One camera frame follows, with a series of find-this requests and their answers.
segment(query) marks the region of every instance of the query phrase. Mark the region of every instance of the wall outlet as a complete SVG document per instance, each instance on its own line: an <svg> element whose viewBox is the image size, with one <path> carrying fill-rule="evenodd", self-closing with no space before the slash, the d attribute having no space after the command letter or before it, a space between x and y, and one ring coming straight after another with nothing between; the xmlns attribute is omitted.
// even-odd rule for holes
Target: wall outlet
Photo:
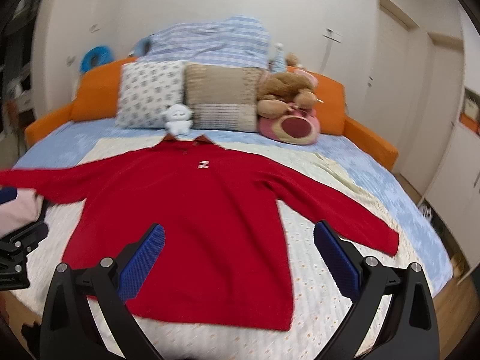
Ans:
<svg viewBox="0 0 480 360"><path fill-rule="evenodd" d="M325 30L325 34L323 34L325 38L331 39L335 42L342 43L343 36L335 31L333 31L331 28L327 28Z"/></svg>

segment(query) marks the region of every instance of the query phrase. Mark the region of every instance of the pink cloth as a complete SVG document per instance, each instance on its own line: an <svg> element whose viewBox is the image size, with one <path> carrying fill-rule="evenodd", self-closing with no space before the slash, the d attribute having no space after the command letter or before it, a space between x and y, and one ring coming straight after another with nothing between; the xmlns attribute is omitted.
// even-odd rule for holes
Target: pink cloth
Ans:
<svg viewBox="0 0 480 360"><path fill-rule="evenodd" d="M20 188L17 198L0 204L0 238L38 219L43 197L36 190Z"/></svg>

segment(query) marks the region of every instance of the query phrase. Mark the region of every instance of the logo on sweater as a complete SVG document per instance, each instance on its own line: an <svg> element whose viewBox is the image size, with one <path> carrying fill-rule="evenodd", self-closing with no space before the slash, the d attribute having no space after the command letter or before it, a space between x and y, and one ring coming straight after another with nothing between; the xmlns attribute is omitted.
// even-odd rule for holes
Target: logo on sweater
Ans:
<svg viewBox="0 0 480 360"><path fill-rule="evenodd" d="M197 169L207 169L210 161L200 161Z"/></svg>

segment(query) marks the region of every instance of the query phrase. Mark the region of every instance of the orange headboard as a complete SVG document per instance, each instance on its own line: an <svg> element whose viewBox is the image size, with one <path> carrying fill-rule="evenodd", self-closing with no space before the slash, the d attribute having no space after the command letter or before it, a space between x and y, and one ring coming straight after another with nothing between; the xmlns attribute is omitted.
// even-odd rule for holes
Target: orange headboard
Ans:
<svg viewBox="0 0 480 360"><path fill-rule="evenodd" d="M85 73L73 102L71 120L81 122L115 117L122 65L135 60L136 58L121 59Z"/></svg>

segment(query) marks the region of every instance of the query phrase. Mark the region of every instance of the metal screw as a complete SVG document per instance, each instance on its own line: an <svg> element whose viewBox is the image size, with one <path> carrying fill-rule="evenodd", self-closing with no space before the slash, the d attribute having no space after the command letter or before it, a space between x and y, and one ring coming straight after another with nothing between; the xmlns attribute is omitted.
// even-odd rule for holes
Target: metal screw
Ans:
<svg viewBox="0 0 480 360"><path fill-rule="evenodd" d="M422 270L422 266L418 262L413 262L411 267L415 272L420 272Z"/></svg>
<svg viewBox="0 0 480 360"><path fill-rule="evenodd" d="M365 259L365 262L367 263L368 266L377 266L378 265L378 260L373 256L368 256Z"/></svg>
<svg viewBox="0 0 480 360"><path fill-rule="evenodd" d="M105 257L102 259L102 261L100 261L100 265L104 268L108 268L112 266L112 264L113 264L113 260L110 257Z"/></svg>
<svg viewBox="0 0 480 360"><path fill-rule="evenodd" d="M67 270L67 268L68 268L68 265L65 264L64 262L62 262L62 263L57 265L57 272L63 273Z"/></svg>

